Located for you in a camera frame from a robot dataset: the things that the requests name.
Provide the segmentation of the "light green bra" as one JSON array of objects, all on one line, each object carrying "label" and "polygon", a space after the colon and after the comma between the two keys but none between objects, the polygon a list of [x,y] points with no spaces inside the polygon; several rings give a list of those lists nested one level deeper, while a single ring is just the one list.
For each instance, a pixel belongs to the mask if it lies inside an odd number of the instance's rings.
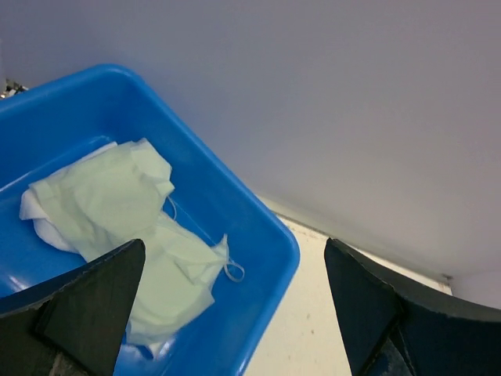
[{"label": "light green bra", "polygon": [[171,165],[146,140],[109,143],[29,185],[20,218],[61,251],[91,262],[130,240],[145,245],[126,339],[150,352],[214,303],[219,274],[245,272],[223,237],[209,245],[164,210],[174,192]]}]

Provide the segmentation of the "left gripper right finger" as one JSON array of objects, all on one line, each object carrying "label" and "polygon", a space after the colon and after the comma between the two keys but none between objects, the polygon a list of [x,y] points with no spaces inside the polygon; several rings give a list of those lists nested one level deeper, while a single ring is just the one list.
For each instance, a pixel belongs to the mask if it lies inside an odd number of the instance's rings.
[{"label": "left gripper right finger", "polygon": [[500,311],[452,297],[328,239],[324,251],[353,375],[498,375]]}]

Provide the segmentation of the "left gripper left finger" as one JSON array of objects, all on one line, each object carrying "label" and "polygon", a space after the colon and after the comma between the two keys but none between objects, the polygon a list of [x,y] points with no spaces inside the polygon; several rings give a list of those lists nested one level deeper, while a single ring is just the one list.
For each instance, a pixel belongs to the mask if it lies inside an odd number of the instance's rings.
[{"label": "left gripper left finger", "polygon": [[112,375],[146,261],[131,240],[1,299],[3,375]]}]

